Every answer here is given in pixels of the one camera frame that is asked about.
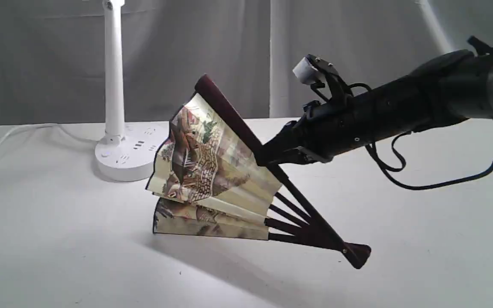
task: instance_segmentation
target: white desk lamp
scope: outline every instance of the white desk lamp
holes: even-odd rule
[[[150,123],[125,125],[121,6],[125,0],[104,0],[106,135],[94,154],[102,174],[116,181],[137,181],[153,173],[153,158],[167,133]]]

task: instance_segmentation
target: white table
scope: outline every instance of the white table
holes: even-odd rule
[[[248,123],[265,142],[286,121]],[[104,130],[69,128],[92,139]],[[389,141],[380,144],[397,164]],[[407,183],[462,177],[490,164],[493,123],[469,120],[397,146],[409,162],[398,176]],[[157,198],[145,181],[101,179],[93,147],[57,128],[2,147],[0,307],[493,307],[493,174],[413,192],[385,179],[364,149],[330,164],[286,166],[345,240],[372,246],[356,270],[330,250],[153,235]]]

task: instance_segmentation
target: lamp base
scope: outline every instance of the lamp base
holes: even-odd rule
[[[153,123],[129,123],[125,126],[125,137],[115,142],[110,137],[102,138],[94,154],[98,169],[106,177],[122,182],[148,178],[153,173],[153,158],[168,131]]]

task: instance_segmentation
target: white power cord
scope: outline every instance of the white power cord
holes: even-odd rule
[[[70,133],[70,131],[68,131],[62,124],[57,124],[57,123],[44,123],[44,124],[27,124],[27,125],[18,125],[18,126],[15,126],[13,128],[11,128],[10,130],[8,130],[1,138],[0,138],[0,146],[2,145],[2,143],[15,131],[19,130],[19,129],[23,129],[25,128],[26,130],[29,130],[29,129],[38,129],[38,128],[45,128],[45,127],[55,127],[55,126],[58,126],[64,133],[66,133],[67,135],[69,135],[70,137],[80,141],[80,142],[92,142],[92,143],[95,143],[96,141],[94,140],[90,140],[90,139],[85,139],[85,138],[81,138],[81,137],[77,137],[77,136],[74,136],[73,134]]]

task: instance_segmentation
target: folding fan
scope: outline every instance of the folding fan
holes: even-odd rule
[[[278,165],[258,166],[261,146],[211,79],[200,78],[190,101],[169,121],[169,136],[155,155],[146,187],[160,197],[153,232],[338,250],[360,269],[370,247],[344,242]],[[282,186],[303,210],[278,192]],[[297,216],[272,204],[274,197]],[[289,222],[270,218],[269,210]]]

